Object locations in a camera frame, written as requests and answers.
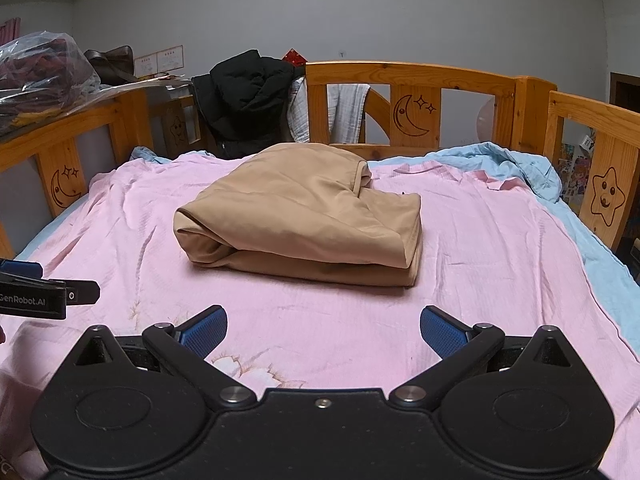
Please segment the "dark wooden door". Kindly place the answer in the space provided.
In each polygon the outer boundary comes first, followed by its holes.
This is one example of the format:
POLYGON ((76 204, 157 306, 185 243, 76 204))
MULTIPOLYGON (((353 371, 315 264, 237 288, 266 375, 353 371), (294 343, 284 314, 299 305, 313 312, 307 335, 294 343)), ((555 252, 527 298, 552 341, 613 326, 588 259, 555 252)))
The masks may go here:
POLYGON ((640 77, 620 73, 611 73, 610 103, 640 112, 640 77))

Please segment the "light blue bed sheet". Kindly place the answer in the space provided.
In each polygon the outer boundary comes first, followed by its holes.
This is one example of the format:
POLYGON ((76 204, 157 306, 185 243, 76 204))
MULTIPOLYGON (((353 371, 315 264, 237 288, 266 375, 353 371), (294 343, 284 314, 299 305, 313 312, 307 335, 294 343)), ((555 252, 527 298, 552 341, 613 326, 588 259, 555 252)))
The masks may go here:
POLYGON ((610 324, 639 341, 639 289, 578 218, 582 196, 547 159, 481 143, 372 162, 372 183, 422 200, 424 249, 411 288, 322 284, 201 269, 179 247, 178 207, 235 168, 204 151, 176 159, 136 148, 20 253, 49 278, 92 278, 95 307, 74 323, 140 330, 221 304, 234 330, 282 326, 295 338, 414 330, 428 304, 510 333, 556 324, 582 334, 610 324))

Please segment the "brown leather bag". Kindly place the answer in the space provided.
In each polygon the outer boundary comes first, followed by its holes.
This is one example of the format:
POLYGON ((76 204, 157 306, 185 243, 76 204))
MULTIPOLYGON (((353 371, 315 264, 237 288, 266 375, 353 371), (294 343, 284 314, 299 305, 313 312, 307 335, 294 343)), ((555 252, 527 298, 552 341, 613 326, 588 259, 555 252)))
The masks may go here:
POLYGON ((87 50, 87 61, 101 79, 102 84, 120 86, 136 82, 134 76, 134 51, 130 46, 121 46, 106 52, 87 50))

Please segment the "clear plastic bag of clothes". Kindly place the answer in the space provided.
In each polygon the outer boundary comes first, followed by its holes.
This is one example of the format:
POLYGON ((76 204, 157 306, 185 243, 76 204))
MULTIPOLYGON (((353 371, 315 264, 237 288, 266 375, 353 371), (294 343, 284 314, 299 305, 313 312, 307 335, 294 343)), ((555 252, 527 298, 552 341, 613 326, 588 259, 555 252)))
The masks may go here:
POLYGON ((1 133, 84 102, 100 78, 67 34, 33 32, 1 47, 1 133))

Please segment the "black jacket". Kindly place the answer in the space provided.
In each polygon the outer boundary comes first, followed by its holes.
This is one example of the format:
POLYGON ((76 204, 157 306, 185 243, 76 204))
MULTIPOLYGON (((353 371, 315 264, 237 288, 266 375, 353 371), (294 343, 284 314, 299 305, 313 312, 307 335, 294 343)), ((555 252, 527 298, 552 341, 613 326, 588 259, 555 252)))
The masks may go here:
POLYGON ((198 119, 223 159, 256 154, 283 139, 282 122, 303 66, 248 50, 192 78, 198 119))

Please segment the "colourful stickers on wall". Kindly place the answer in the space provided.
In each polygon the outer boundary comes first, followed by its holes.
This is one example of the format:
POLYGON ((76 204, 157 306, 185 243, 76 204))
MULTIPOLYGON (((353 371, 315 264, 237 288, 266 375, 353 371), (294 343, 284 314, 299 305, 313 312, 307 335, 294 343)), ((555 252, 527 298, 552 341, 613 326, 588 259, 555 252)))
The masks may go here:
POLYGON ((574 210, 582 206, 586 194, 595 138, 596 132, 590 129, 578 144, 562 144, 558 166, 562 200, 574 210))

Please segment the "red white certificates on wall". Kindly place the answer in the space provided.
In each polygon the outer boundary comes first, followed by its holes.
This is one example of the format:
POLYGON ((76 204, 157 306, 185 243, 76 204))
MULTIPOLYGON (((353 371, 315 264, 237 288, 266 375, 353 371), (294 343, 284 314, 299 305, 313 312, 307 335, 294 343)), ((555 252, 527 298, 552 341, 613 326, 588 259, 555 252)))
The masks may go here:
POLYGON ((134 59, 134 74, 138 78, 153 77, 169 73, 172 70, 181 70, 183 67, 184 49, 182 44, 134 59))

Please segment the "grey white cloth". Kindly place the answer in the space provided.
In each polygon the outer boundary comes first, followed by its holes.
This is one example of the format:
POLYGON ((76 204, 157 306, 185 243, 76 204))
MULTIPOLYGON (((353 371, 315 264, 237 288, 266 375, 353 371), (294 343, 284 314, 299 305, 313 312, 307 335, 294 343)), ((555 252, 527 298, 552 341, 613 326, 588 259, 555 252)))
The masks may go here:
MULTIPOLYGON (((370 89, 368 84, 329 84, 326 87, 331 143, 359 143, 364 103, 370 89)), ((295 79, 290 87, 286 120, 295 142, 310 141, 307 85, 304 77, 295 79)))

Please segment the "tan trousers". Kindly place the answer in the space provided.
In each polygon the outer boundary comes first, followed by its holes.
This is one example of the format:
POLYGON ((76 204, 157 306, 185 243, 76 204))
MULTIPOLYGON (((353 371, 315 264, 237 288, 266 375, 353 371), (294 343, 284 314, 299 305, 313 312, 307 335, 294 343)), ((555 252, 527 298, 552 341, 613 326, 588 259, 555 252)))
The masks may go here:
POLYGON ((411 287, 422 252, 421 199, 381 191, 362 157, 280 144, 241 162, 174 217, 202 268, 346 285, 411 287))

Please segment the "pink bed sheet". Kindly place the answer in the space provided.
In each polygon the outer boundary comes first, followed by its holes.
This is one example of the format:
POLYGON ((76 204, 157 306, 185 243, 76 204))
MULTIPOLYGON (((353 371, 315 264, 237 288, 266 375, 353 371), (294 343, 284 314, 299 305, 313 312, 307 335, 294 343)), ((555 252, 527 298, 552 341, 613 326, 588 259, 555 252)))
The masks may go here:
POLYGON ((232 169, 201 154, 127 162, 96 177, 85 203, 35 251, 49 278, 93 280, 101 297, 62 322, 2 318, 1 453, 23 476, 43 473, 32 406, 89 326, 133 335, 219 304, 229 328, 208 362, 254 392, 390 390, 436 362, 419 330, 422 309, 434 304, 510 335, 558 326, 615 415, 603 471, 638 477, 638 356, 597 297, 576 244, 522 180, 440 162, 374 168, 376 188, 420 196, 419 275, 409 288, 352 287, 190 263, 172 229, 175 211, 232 169))

